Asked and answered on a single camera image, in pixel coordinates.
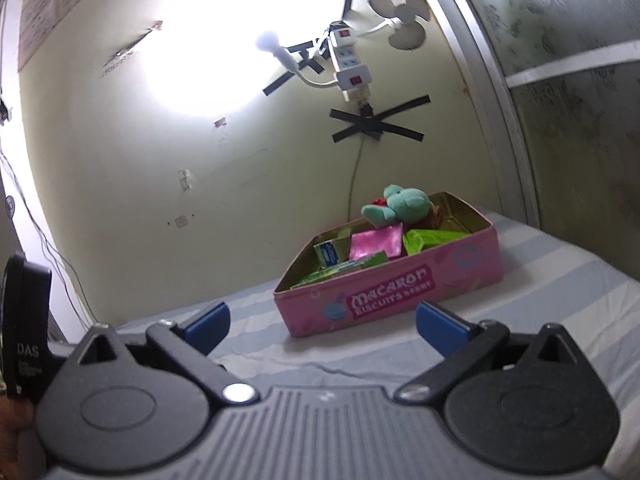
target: plush toy head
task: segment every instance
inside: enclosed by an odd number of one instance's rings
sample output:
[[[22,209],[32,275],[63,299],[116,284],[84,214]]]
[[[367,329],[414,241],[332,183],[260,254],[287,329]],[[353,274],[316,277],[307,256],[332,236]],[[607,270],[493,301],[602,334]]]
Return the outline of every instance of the plush toy head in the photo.
[[[405,189],[392,184],[385,187],[383,195],[386,206],[366,205],[362,208],[362,216],[378,229],[398,222],[415,224],[425,218],[432,207],[427,194],[413,187]]]

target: silver screw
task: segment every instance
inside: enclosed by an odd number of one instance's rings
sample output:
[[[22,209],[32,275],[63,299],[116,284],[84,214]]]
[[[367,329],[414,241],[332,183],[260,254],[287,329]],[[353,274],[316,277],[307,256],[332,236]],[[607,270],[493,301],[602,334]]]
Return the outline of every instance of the silver screw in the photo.
[[[248,402],[256,395],[255,388],[246,383],[233,383],[225,386],[222,396],[229,402]]]
[[[162,326],[165,326],[167,328],[173,328],[176,325],[176,323],[175,323],[175,321],[169,321],[167,319],[161,319],[160,321],[158,321],[158,325],[162,325]]]
[[[429,398],[431,388],[423,384],[408,384],[400,390],[400,398],[406,402],[424,402]]]

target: glowing light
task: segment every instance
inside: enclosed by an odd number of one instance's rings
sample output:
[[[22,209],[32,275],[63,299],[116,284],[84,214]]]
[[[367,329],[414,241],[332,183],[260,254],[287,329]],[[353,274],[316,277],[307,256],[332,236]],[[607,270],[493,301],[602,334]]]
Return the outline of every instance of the glowing light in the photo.
[[[162,31],[142,59],[153,94],[172,109],[220,116],[242,107],[282,73],[255,47],[265,30],[282,44],[317,37],[340,18],[344,0],[163,0]]]

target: blue gripper pad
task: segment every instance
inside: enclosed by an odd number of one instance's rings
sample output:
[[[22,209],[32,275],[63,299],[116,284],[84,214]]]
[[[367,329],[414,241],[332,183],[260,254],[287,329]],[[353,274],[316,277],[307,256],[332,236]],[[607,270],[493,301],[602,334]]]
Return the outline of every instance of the blue gripper pad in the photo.
[[[226,303],[209,307],[182,323],[182,339],[203,355],[208,355],[229,333],[231,313]]]
[[[444,357],[466,345],[478,334],[478,326],[466,322],[437,303],[423,301],[415,312],[418,334]]]

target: frosted glass panel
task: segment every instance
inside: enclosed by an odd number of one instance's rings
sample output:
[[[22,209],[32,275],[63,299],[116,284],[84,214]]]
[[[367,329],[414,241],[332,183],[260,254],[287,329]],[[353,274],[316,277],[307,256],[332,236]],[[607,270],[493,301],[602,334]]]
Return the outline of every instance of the frosted glass panel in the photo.
[[[640,38],[640,0],[471,0],[504,73]]]
[[[640,63],[513,89],[542,227],[640,279]]]

